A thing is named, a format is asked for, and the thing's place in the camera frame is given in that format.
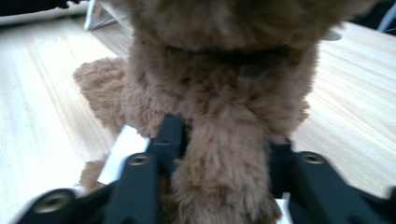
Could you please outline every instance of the teddy bear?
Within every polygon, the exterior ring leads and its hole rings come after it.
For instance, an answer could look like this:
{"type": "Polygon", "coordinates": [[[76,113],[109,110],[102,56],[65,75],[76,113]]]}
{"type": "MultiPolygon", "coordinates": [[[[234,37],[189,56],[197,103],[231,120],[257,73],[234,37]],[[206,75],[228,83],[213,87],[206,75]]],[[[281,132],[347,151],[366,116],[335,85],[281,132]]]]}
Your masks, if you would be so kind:
{"type": "MultiPolygon", "coordinates": [[[[268,154],[306,118],[318,42],[375,0],[112,0],[134,27],[127,62],[74,74],[93,114],[155,137],[165,113],[191,127],[170,178],[172,223],[276,223],[268,154]]],[[[95,190],[103,161],[81,185],[95,190]]]]}

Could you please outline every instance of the wooden table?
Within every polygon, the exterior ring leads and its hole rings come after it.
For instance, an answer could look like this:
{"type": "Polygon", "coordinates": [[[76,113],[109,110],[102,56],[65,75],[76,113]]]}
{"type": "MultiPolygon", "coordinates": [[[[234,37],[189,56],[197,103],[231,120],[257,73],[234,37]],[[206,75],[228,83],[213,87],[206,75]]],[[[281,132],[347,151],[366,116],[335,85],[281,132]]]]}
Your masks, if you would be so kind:
{"type": "Polygon", "coordinates": [[[396,186],[396,37],[345,24],[320,43],[310,118],[296,150],[327,158],[352,186],[388,196],[396,186]]]}
{"type": "MultiPolygon", "coordinates": [[[[74,187],[84,162],[114,143],[71,75],[114,56],[104,45],[125,57],[128,37],[93,34],[70,19],[0,28],[0,223],[47,190],[74,187]]],[[[351,185],[385,196],[396,185],[396,38],[351,24],[341,34],[320,44],[295,149],[324,155],[351,185]]]]}

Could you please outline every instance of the plush tail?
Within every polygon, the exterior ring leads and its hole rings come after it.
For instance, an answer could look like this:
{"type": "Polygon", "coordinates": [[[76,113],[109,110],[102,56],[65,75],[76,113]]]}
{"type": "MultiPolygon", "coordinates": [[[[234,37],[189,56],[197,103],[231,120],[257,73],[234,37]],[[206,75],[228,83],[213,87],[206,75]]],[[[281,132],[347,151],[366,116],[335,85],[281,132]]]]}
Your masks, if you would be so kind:
{"type": "Polygon", "coordinates": [[[102,158],[100,161],[89,161],[85,163],[85,168],[79,178],[79,185],[83,187],[80,196],[87,196],[105,185],[97,181],[99,174],[105,166],[106,158],[102,158]]]}
{"type": "Polygon", "coordinates": [[[299,117],[299,121],[301,123],[303,123],[307,118],[309,118],[309,114],[307,112],[307,110],[309,108],[310,108],[309,103],[306,100],[304,100],[301,111],[300,111],[300,117],[299,117]]]}
{"type": "Polygon", "coordinates": [[[115,133],[125,123],[120,106],[125,65],[120,58],[104,58],[84,63],[73,75],[93,114],[115,133]]]}

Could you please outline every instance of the plush leg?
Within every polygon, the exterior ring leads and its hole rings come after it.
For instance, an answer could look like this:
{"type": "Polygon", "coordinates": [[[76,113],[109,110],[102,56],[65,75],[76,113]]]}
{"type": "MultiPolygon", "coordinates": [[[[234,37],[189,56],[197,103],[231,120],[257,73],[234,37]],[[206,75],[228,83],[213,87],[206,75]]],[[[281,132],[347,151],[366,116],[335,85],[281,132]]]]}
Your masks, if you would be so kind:
{"type": "Polygon", "coordinates": [[[83,187],[82,196],[91,194],[104,186],[104,184],[97,182],[97,179],[105,165],[105,161],[106,158],[103,158],[101,161],[85,163],[84,170],[79,178],[79,184],[83,187]]]}
{"type": "Polygon", "coordinates": [[[163,122],[165,105],[159,100],[147,80],[142,57],[136,54],[136,45],[132,45],[127,73],[122,90],[122,110],[127,124],[136,128],[142,135],[155,137],[163,122]]]}
{"type": "Polygon", "coordinates": [[[125,61],[105,58],[84,63],[73,75],[93,114],[114,133],[125,123],[120,106],[124,71],[125,61]]]}
{"type": "Polygon", "coordinates": [[[299,121],[301,123],[303,123],[306,119],[308,119],[309,114],[308,112],[306,112],[306,110],[308,110],[309,108],[310,108],[309,103],[306,100],[303,100],[302,108],[300,111],[300,118],[299,118],[299,121]]]}
{"type": "Polygon", "coordinates": [[[192,125],[172,178],[177,223],[276,223],[280,211],[266,166],[268,130],[243,108],[225,105],[219,113],[192,125]]]}

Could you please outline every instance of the brown fur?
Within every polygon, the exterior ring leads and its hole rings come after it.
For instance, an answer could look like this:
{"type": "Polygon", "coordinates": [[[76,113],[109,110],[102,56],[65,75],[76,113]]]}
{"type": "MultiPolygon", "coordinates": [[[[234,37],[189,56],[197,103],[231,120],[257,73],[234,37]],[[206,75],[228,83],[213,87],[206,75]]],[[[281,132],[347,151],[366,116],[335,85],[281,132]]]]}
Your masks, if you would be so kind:
{"type": "Polygon", "coordinates": [[[174,222],[275,223],[269,143],[306,117],[318,41],[375,0],[113,1],[130,14],[134,42],[125,75],[109,60],[75,73],[95,116],[147,136],[165,112],[191,120],[171,180],[174,222]]]}
{"type": "Polygon", "coordinates": [[[85,164],[79,179],[79,184],[84,188],[82,196],[91,194],[104,186],[104,184],[99,183],[97,179],[105,166],[105,160],[106,158],[101,161],[89,161],[85,164]]]}

